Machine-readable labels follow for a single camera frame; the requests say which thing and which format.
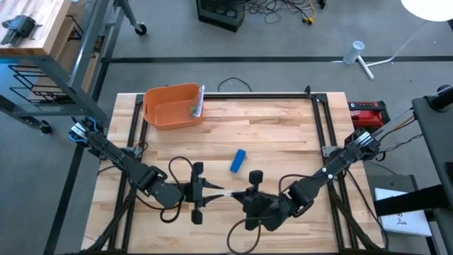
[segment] metal bracket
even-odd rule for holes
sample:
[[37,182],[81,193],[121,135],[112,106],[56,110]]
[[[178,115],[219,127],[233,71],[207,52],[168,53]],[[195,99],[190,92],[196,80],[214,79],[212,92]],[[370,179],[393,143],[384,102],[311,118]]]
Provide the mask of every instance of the metal bracket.
[[306,93],[306,97],[307,97],[308,99],[311,99],[311,87],[310,87],[310,85],[308,85],[308,86],[305,88],[304,91],[305,91],[305,93]]
[[338,146],[322,146],[323,157],[328,157],[336,149],[338,149]]
[[138,104],[141,104],[141,103],[143,103],[143,94],[137,95],[135,97],[135,104],[138,105]]
[[316,99],[318,99],[319,101],[321,101],[323,103],[328,103],[327,94],[318,93],[315,95],[315,97],[316,97]]

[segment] wooden workbench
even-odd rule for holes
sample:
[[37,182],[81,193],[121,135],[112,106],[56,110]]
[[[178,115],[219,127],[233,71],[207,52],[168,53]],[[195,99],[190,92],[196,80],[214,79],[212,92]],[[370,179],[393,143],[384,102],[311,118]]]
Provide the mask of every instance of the wooden workbench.
[[[136,94],[118,94],[108,139],[119,147],[125,147],[134,109]],[[328,93],[333,124],[338,144],[352,131],[352,121],[344,93]],[[248,173],[260,169],[264,181],[260,189],[277,193],[277,182],[285,174],[313,174],[321,168],[321,153],[314,124],[311,101],[306,99],[241,99],[205,101],[205,119],[201,125],[177,130],[156,131],[149,125],[148,150],[144,163],[155,165],[168,172],[168,161],[174,156],[188,157],[192,162],[203,161],[203,176],[208,181],[233,191],[248,188]],[[324,132],[327,127],[323,115]],[[247,151],[239,173],[229,171],[238,149]],[[101,168],[111,165],[102,163]],[[190,169],[185,162],[175,162],[175,175],[180,181],[188,181]],[[351,166],[359,185],[372,206],[369,186],[362,163]],[[89,247],[104,230],[113,216],[120,172],[111,169],[100,174],[93,196],[84,243]],[[284,185],[294,179],[287,179]],[[349,178],[346,178],[350,204],[355,219],[378,245],[382,245],[379,227],[368,213],[364,202]],[[217,190],[205,190],[208,195]],[[146,198],[158,206],[153,198]],[[245,217],[241,204],[233,198],[219,198],[203,208],[203,225],[190,221],[192,206],[182,207],[180,217],[172,224],[162,223],[159,211],[150,210],[137,201],[132,224],[130,253],[213,253],[228,252],[227,233],[234,223]],[[118,235],[121,243],[122,228]],[[343,224],[345,242],[349,238]],[[236,228],[231,245],[237,251],[250,248],[256,239],[256,231],[247,232]],[[328,193],[323,188],[312,208],[304,215],[289,218],[274,232],[263,228],[260,243],[254,252],[336,252],[336,237],[331,217]]]
[[[71,0],[1,0],[0,21],[7,21],[17,15],[27,15],[38,25],[33,38],[23,39],[18,47],[0,45],[2,55],[50,55],[52,46],[68,13]],[[0,40],[5,37],[7,29],[0,26]]]

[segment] gray concrete floor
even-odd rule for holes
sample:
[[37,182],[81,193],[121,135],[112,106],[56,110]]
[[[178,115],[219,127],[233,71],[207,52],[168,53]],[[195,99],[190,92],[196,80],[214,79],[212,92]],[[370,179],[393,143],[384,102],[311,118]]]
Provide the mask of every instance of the gray concrete floor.
[[[238,33],[200,23],[195,3],[179,0],[134,0],[137,19],[147,24],[148,35],[137,37],[125,21],[115,57],[182,56],[341,56],[353,40],[366,45],[363,55],[391,55],[423,22],[409,14],[400,1],[330,1],[309,27],[300,16],[282,11],[279,23],[268,25],[262,15],[247,15]],[[447,23],[428,23],[402,55],[453,55],[453,32]],[[410,106],[412,98],[432,94],[452,84],[451,62],[396,62],[373,67],[370,81],[361,67],[333,63],[247,64],[112,64],[99,106],[111,115],[115,95],[185,82],[205,84],[216,91],[220,81],[238,77],[254,91],[345,91],[348,100],[384,100],[392,117]],[[0,68],[0,93],[14,98],[13,86]],[[245,91],[237,82],[223,91]],[[46,118],[55,133],[38,132],[0,114],[0,254],[41,254],[54,217],[75,145],[67,139],[69,118]],[[412,125],[390,135],[383,147],[420,132]],[[419,186],[439,183],[423,140],[416,140],[382,163],[398,174],[414,174]],[[57,252],[77,251],[83,237],[96,182],[98,161],[85,154],[64,223]],[[369,174],[388,174],[367,166]],[[390,234],[394,251],[427,254],[418,237]]]

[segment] orange plastic bin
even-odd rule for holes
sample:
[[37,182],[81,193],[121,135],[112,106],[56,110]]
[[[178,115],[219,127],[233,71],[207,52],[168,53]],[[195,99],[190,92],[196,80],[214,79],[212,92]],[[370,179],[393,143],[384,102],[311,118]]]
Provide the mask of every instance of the orange plastic bin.
[[200,117],[192,117],[191,109],[199,102],[198,84],[180,84],[148,90],[143,97],[144,119],[158,130],[198,125]]

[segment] red device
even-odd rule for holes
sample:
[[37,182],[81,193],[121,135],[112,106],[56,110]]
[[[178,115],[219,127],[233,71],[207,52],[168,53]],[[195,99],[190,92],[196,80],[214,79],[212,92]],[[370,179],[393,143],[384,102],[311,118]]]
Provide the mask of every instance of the red device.
[[364,128],[374,132],[390,121],[389,113],[383,101],[348,102],[354,128]]

